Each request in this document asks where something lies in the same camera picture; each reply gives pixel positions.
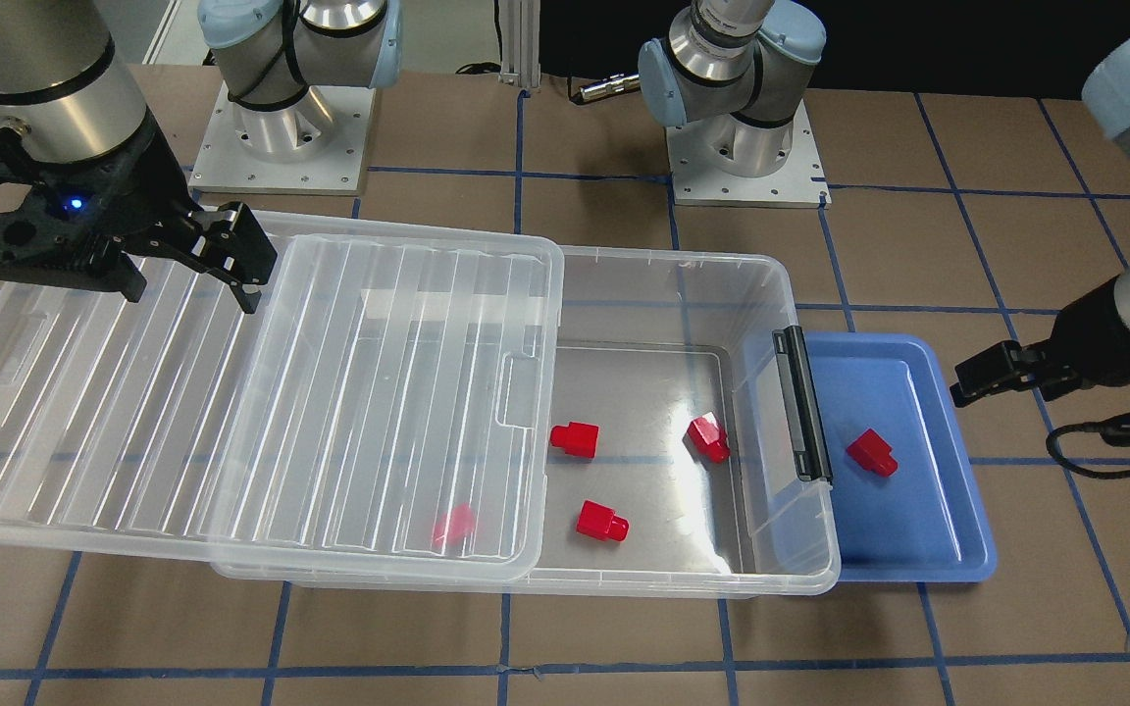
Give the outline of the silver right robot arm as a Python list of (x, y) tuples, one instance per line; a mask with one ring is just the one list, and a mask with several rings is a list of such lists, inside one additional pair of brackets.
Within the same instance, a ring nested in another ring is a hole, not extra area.
[(224, 85), (208, 132), (232, 148), (186, 176), (92, 1), (0, 1), (0, 280), (139, 300), (137, 259), (169, 259), (255, 312), (277, 250), (247, 204), (192, 189), (212, 166), (247, 191), (292, 166), (323, 188), (318, 162), (357, 158), (336, 99), (395, 84), (402, 5), (202, 1), (197, 20)]

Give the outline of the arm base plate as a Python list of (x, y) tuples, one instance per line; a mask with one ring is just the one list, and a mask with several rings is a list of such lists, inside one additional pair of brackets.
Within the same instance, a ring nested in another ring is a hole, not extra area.
[(673, 202), (688, 207), (828, 207), (831, 188), (805, 103), (789, 124), (732, 116), (664, 129)]
[(229, 195), (358, 197), (380, 91), (311, 86), (299, 103), (251, 111), (217, 94), (189, 188)]

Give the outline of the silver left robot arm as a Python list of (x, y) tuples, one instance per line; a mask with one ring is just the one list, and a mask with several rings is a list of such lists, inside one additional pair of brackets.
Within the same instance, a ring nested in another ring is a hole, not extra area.
[[(781, 132), (825, 53), (819, 18), (790, 1), (692, 1), (640, 49), (642, 98), (671, 130), (718, 117)], [(1084, 106), (1130, 166), (1130, 36), (1086, 77)], [(1083, 387), (1130, 387), (1130, 264), (1055, 314), (1044, 340), (1005, 340), (960, 361), (956, 406), (1005, 390), (1064, 396)]]

